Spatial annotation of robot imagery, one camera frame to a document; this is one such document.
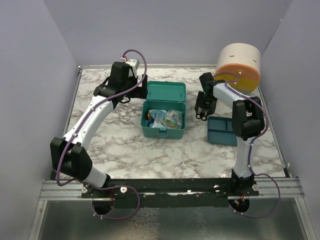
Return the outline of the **blue divided tray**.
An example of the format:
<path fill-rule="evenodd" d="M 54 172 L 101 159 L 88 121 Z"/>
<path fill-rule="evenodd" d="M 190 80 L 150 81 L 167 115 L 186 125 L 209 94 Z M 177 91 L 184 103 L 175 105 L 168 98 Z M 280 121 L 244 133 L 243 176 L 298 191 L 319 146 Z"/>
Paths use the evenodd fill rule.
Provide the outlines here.
<path fill-rule="evenodd" d="M 232 129 L 232 119 L 209 116 L 207 118 L 207 142 L 215 145 L 237 146 L 237 137 Z"/>

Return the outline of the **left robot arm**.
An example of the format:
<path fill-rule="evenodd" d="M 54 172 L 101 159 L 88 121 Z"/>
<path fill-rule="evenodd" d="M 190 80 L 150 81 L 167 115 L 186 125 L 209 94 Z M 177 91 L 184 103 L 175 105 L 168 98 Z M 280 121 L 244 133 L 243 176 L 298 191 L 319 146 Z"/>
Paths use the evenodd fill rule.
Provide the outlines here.
<path fill-rule="evenodd" d="M 53 138 L 50 143 L 52 167 L 56 181 L 60 174 L 72 177 L 93 186 L 97 196 L 106 197 L 111 190 L 110 176 L 96 169 L 87 150 L 98 128 L 124 98 L 145 99 L 148 76 L 138 79 L 138 59 L 122 58 L 111 66 L 110 75 L 95 88 L 89 106 L 77 123 L 62 138 Z"/>

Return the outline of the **brown orange-capped medicine bottle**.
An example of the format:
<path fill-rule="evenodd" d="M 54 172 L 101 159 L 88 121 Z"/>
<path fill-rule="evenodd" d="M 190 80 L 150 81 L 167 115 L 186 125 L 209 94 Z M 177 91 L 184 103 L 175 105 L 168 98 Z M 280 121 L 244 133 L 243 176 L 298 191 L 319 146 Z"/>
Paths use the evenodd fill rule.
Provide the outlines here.
<path fill-rule="evenodd" d="M 148 111 L 146 112 L 145 117 L 146 117 L 146 121 L 152 121 L 153 120 L 153 117 L 151 116 L 151 114 Z"/>

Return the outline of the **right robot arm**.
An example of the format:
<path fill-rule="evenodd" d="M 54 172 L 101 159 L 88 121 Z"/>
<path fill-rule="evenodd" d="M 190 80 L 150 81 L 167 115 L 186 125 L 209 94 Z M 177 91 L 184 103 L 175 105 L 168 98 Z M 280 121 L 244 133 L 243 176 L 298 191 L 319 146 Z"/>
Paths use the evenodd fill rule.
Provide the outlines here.
<path fill-rule="evenodd" d="M 210 72 L 199 77 L 203 91 L 199 91 L 194 106 L 195 117 L 206 121 L 216 111 L 220 100 L 232 108 L 231 127 L 237 138 L 235 165 L 231 171 L 229 189 L 240 196 L 254 183 L 255 174 L 251 167 L 255 141 L 268 129 L 265 110 L 259 97 L 250 97 L 232 88 L 225 80 L 215 80 Z"/>

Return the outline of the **orange teal bandage packet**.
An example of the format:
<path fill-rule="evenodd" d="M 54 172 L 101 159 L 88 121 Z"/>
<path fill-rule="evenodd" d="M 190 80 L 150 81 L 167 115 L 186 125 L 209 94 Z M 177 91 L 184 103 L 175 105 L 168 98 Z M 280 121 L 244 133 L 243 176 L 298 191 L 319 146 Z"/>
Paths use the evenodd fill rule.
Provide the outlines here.
<path fill-rule="evenodd" d="M 168 110 L 162 122 L 168 128 L 181 129 L 183 126 L 183 113 L 174 109 Z"/>

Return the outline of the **black-handled bandage scissors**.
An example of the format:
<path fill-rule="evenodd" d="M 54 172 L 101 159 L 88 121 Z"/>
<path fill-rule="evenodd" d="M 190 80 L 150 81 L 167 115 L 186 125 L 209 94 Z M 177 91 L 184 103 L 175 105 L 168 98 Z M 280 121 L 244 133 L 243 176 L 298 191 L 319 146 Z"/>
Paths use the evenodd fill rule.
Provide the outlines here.
<path fill-rule="evenodd" d="M 195 117 L 198 119 L 198 120 L 201 120 L 201 121 L 206 121 L 207 120 L 207 115 L 205 114 L 205 113 L 203 113 L 203 112 L 201 112 L 201 113 L 197 113 L 196 115 L 195 115 Z"/>

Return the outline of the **blue clear plastic pouch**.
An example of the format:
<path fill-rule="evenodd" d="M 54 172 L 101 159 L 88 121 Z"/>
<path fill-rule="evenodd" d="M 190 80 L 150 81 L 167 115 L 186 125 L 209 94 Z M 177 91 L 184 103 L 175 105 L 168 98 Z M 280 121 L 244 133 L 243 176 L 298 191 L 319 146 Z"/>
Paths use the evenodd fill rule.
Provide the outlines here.
<path fill-rule="evenodd" d="M 153 119 L 153 123 L 151 123 L 149 126 L 151 128 L 164 128 L 165 125 L 163 121 L 164 121 L 166 112 L 167 112 L 166 110 L 162 110 L 162 109 L 149 110 L 149 114 Z"/>

